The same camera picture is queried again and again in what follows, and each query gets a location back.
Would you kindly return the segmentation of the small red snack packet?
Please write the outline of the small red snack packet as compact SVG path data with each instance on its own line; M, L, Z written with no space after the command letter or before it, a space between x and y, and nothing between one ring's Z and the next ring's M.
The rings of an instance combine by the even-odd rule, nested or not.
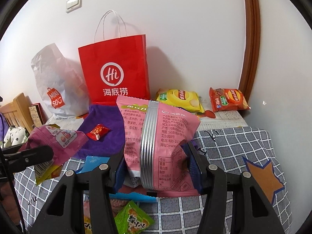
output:
M88 132L86 135L94 140L99 141L102 137L104 137L107 133L109 133L111 130L104 126L103 124L97 124L90 132Z

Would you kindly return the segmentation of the pink snack bag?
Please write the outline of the pink snack bag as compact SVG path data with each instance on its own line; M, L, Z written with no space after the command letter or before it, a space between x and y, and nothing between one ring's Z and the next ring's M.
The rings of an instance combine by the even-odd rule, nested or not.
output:
M158 197L198 195L182 146L193 139L199 118L153 100L119 95L116 103L125 130L129 174L124 185L142 194L156 192Z

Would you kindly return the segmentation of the magenta snack packet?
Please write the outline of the magenta snack packet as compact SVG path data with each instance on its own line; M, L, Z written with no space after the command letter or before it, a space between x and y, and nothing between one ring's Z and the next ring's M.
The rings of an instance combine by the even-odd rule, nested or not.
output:
M25 145L20 150L39 146L50 146L53 158L34 166L36 185L43 181L59 177L63 164L73 157L88 141L84 132L65 130L57 125L43 125L34 128Z

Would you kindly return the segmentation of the white spotted plush toy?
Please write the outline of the white spotted plush toy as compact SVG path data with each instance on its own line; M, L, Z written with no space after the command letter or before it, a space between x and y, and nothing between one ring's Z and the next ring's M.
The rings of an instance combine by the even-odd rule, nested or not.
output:
M24 144L29 137L28 131L23 127L11 126L4 137L4 148Z

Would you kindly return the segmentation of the blue tissue pack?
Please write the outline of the blue tissue pack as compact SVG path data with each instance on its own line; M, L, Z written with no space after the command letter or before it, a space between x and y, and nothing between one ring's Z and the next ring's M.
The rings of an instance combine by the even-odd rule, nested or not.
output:
M101 157L101 156L87 156L85 159L85 163L82 168L76 171L77 174L85 173L92 171L95 167L100 164L107 163L109 157ZM156 203L159 200L155 197L151 197L148 195L144 195L138 192L118 192L116 194L110 194L109 197L111 199L120 199L120 200L133 200L135 202L144 202L144 203Z

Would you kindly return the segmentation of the grey checkered bedsheet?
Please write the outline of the grey checkered bedsheet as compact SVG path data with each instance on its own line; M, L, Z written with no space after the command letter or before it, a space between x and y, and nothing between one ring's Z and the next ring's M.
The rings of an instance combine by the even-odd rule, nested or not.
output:
M210 163L232 174L250 171L268 192L285 233L291 233L292 213L287 197L284 173L278 162L269 132L249 126L218 125L201 130L195 143ZM30 230L44 202L58 183L58 178L35 184L34 168L16 174L15 189L27 230ZM161 198L139 207L155 223L145 233L196 233L206 196Z

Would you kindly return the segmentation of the green snack packet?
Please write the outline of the green snack packet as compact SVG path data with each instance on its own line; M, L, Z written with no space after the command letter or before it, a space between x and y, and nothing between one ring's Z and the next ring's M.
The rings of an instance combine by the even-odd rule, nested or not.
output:
M134 201L130 201L122 208L114 219L119 234L141 233L154 224L154 220Z

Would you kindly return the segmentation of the brown framed box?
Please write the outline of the brown framed box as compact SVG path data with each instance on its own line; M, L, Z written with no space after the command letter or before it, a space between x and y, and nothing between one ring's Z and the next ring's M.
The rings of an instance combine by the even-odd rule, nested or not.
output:
M31 104L28 110L35 127L40 127L47 122L47 116L40 103Z

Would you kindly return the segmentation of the purple fluffy towel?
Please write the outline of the purple fluffy towel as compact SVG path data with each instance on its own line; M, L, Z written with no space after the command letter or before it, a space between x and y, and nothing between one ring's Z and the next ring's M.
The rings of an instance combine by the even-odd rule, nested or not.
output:
M109 157L120 152L125 144L124 121L117 106L90 105L78 130L85 133L88 141L75 154L77 159Z

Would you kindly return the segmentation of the orange chips bag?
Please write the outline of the orange chips bag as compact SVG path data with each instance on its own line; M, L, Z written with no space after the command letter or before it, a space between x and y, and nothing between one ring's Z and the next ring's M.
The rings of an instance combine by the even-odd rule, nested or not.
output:
M244 95L238 89L209 89L210 102L213 112L230 111L230 110L249 110Z

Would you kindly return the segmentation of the yellow chips bag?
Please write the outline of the yellow chips bag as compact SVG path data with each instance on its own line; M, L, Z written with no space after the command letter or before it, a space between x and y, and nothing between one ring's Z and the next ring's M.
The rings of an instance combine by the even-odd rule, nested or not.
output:
M205 110L194 91L179 89L159 89L156 100L174 107L182 108L191 113L204 113Z

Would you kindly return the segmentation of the white Miniso plastic bag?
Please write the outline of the white Miniso plastic bag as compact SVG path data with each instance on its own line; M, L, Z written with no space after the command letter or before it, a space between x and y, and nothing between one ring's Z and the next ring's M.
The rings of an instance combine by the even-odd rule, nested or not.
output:
M77 117L89 110L89 95L82 76L52 43L31 61L43 103L56 118Z

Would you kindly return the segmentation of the red paper shopping bag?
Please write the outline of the red paper shopping bag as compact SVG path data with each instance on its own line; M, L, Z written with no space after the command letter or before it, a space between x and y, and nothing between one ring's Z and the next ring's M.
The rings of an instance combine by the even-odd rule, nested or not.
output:
M150 98L146 36L119 36L79 47L92 103L114 103L118 96Z

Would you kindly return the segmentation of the brown wooden door frame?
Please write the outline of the brown wooden door frame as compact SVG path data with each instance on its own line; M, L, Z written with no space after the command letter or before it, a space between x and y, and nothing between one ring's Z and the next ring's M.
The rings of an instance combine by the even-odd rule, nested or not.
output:
M245 52L239 90L243 92L246 100L249 100L258 67L260 40L261 40L261 16L259 0L244 0L245 2Z

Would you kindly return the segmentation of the white wall switch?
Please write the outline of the white wall switch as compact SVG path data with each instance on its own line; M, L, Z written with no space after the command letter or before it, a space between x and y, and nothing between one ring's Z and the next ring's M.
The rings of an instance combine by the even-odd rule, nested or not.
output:
M66 0L66 13L70 13L82 7L82 0Z

